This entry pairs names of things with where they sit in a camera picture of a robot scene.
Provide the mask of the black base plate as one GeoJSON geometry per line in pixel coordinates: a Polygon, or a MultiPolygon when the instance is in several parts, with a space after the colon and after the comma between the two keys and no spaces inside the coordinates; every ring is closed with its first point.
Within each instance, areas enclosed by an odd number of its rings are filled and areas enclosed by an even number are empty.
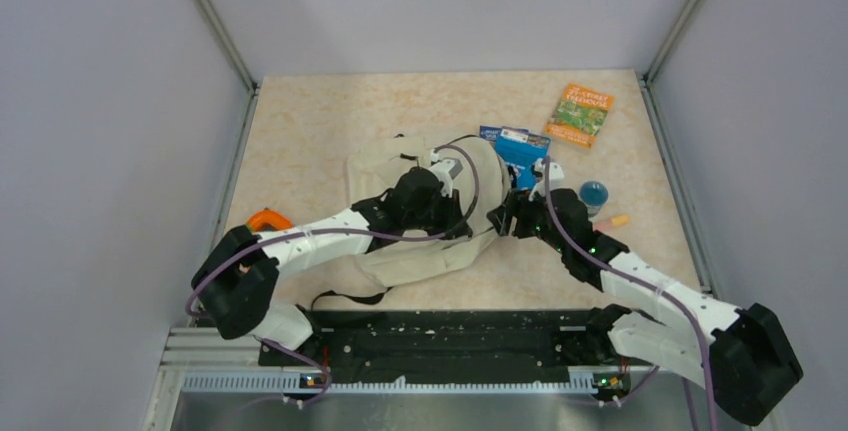
{"type": "Polygon", "coordinates": [[[314,311],[297,353],[333,385],[562,383],[577,366],[638,364],[603,343],[591,310],[314,311]]]}

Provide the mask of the pink orange marker pen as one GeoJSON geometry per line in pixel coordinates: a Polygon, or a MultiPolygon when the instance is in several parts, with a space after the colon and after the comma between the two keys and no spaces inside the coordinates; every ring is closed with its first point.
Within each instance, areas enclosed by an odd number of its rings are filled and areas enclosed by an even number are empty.
{"type": "Polygon", "coordinates": [[[600,232],[606,232],[612,229],[616,229],[618,227],[625,226],[629,222],[630,217],[627,214],[621,214],[600,221],[596,221],[593,224],[593,229],[600,232]]]}

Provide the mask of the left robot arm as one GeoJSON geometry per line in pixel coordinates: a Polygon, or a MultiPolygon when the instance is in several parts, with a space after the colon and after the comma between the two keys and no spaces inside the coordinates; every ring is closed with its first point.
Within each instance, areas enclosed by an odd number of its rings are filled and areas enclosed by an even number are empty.
{"type": "Polygon", "coordinates": [[[416,166],[382,194],[309,225],[257,232],[228,231],[191,281],[190,299],[203,308],[225,340],[252,336],[273,341],[297,364],[319,355],[320,337],[307,313],[275,302],[290,276],[345,256],[365,255],[398,242],[447,241],[470,235],[472,213],[454,184],[459,162],[416,166]]]}

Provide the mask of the orange paperback book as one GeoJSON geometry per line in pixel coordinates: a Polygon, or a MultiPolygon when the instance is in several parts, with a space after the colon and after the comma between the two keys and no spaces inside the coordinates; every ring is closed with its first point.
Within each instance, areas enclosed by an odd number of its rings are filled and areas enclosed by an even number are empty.
{"type": "Polygon", "coordinates": [[[569,83],[545,123],[543,134],[591,149],[614,103],[612,95],[569,83]]]}

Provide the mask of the blue lidded jar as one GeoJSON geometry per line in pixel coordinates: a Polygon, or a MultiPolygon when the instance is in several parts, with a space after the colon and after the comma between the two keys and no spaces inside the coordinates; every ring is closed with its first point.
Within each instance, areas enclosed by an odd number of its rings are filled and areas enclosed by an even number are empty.
{"type": "Polygon", "coordinates": [[[609,200],[609,190],[599,181],[586,181],[579,190],[578,197],[586,206],[590,218],[596,216],[609,200]]]}

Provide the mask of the beige canvas backpack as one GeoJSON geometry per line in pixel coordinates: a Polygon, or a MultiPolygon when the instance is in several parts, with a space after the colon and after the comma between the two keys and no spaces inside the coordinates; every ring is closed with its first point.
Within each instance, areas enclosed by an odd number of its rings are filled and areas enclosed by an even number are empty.
{"type": "Polygon", "coordinates": [[[356,265],[383,288],[350,299],[374,306],[397,286],[473,264],[496,238],[486,215],[502,204],[510,177],[480,137],[430,144],[397,136],[351,156],[348,184],[351,208],[371,232],[356,265]]]}

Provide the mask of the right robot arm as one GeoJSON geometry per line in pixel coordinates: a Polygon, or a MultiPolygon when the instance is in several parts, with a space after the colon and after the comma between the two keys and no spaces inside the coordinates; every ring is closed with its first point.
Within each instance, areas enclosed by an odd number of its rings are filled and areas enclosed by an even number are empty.
{"type": "Polygon", "coordinates": [[[599,312],[586,336],[589,355],[600,363],[635,358],[700,386],[712,427],[719,411],[760,425],[802,380],[771,309],[720,301],[659,271],[596,230],[573,190],[512,191],[487,217],[500,235],[539,239],[575,279],[625,301],[599,312]]]}

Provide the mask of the blue and white booklet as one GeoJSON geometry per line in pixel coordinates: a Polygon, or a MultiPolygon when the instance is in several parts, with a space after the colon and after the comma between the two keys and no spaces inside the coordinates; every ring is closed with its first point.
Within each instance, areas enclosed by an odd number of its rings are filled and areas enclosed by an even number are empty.
{"type": "Polygon", "coordinates": [[[478,128],[478,136],[481,139],[494,144],[502,132],[502,127],[481,125],[478,128]]]}

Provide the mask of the orange tape dispenser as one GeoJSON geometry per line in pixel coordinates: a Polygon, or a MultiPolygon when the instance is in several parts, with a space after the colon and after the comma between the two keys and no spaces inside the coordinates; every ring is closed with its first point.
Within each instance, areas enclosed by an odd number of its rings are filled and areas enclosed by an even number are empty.
{"type": "Polygon", "coordinates": [[[253,232],[279,231],[293,227],[292,222],[270,208],[264,208],[253,214],[247,221],[246,226],[253,232]]]}

